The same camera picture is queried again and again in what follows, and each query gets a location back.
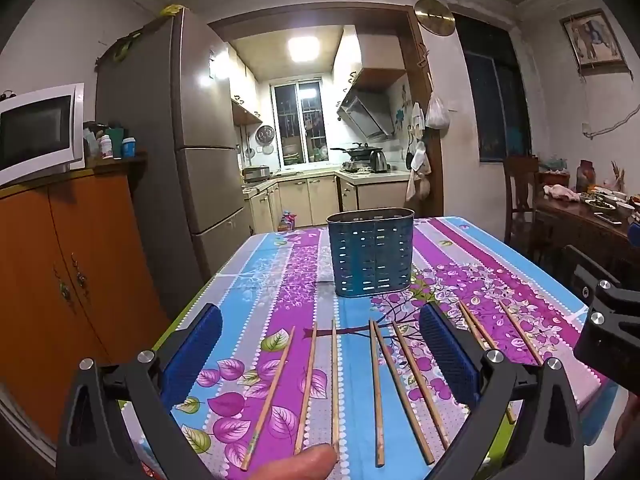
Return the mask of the person right hand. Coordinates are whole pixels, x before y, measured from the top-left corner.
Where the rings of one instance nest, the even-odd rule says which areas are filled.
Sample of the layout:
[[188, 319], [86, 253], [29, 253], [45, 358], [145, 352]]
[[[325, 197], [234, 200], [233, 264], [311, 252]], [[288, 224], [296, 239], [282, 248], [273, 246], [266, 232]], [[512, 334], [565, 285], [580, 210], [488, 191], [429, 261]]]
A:
[[627, 403], [625, 405], [623, 413], [620, 415], [620, 419], [616, 424], [614, 434], [614, 448], [618, 448], [620, 446], [620, 442], [622, 442], [623, 438], [626, 436], [626, 433], [634, 424], [634, 421], [639, 417], [639, 412], [640, 400], [638, 396], [631, 392], [628, 393]]

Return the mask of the person left hand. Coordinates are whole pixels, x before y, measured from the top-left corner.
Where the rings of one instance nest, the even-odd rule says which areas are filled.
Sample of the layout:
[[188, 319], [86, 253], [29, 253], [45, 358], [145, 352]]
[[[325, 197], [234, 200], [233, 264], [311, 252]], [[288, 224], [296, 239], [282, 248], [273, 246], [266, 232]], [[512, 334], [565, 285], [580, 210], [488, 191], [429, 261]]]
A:
[[332, 445], [317, 444], [294, 456], [260, 466], [250, 480], [326, 480], [337, 461]]

